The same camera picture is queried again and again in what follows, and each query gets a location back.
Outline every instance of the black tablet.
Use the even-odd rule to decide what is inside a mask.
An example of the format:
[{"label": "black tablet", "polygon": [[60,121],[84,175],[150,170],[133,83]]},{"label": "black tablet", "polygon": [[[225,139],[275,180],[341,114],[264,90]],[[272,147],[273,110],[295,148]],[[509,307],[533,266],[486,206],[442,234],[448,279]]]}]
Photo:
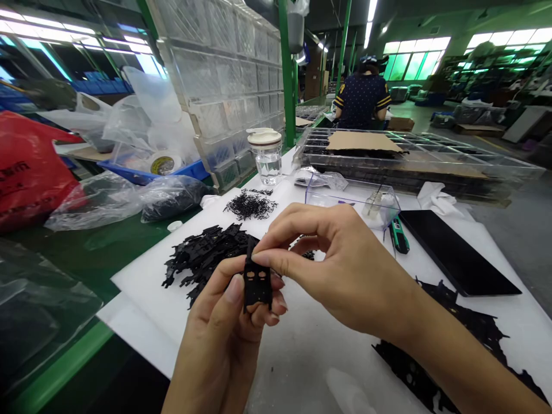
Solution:
[{"label": "black tablet", "polygon": [[521,294],[433,211],[403,211],[399,217],[462,296]]}]

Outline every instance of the green table edge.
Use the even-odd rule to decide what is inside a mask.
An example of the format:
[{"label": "green table edge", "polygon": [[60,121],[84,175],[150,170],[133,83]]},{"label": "green table edge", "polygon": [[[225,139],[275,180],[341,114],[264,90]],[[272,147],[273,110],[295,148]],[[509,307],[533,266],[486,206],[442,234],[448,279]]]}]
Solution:
[{"label": "green table edge", "polygon": [[40,412],[112,335],[113,331],[106,324],[97,321],[78,342],[64,352],[10,404],[9,412]]}]

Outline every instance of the water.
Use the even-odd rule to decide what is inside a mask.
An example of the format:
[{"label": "water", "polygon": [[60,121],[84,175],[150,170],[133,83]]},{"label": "water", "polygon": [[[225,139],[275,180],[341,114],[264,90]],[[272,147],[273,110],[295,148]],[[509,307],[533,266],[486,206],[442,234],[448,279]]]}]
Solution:
[{"label": "water", "polygon": [[260,174],[260,181],[264,185],[276,185],[281,181],[282,155],[279,152],[256,155],[255,163]]}]

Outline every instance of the person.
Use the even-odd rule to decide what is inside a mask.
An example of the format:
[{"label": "person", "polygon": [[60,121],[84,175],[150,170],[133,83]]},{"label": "person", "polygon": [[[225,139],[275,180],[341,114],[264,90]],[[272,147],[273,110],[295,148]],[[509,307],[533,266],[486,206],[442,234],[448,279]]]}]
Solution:
[{"label": "person", "polygon": [[333,101],[338,128],[381,129],[391,96],[379,74],[375,56],[361,58],[357,71],[345,79]]},{"label": "person", "polygon": [[[307,250],[326,256],[313,262],[301,256]],[[552,413],[417,285],[351,206],[289,205],[252,259],[295,280],[342,324],[407,352],[463,414]],[[242,313],[244,261],[222,261],[192,307],[163,414],[243,413],[263,325],[287,310],[284,282],[272,275],[273,311],[256,304]]]}]

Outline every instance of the factory floor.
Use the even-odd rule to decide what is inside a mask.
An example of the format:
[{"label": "factory floor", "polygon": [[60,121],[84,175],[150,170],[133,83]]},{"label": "factory floor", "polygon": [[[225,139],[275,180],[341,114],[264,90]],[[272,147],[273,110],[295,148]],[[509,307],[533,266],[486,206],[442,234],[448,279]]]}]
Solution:
[{"label": "factory floor", "polygon": [[[391,105],[390,110],[395,116],[413,119],[412,132],[432,132],[484,150],[525,159],[527,152],[500,138],[479,138],[430,127],[433,112],[450,112],[456,105],[445,102],[441,107],[429,108],[407,101]],[[505,209],[473,205],[471,213],[487,227],[525,286],[552,318],[552,172],[546,171],[539,180],[527,182],[511,195],[510,200],[512,203]]]}]

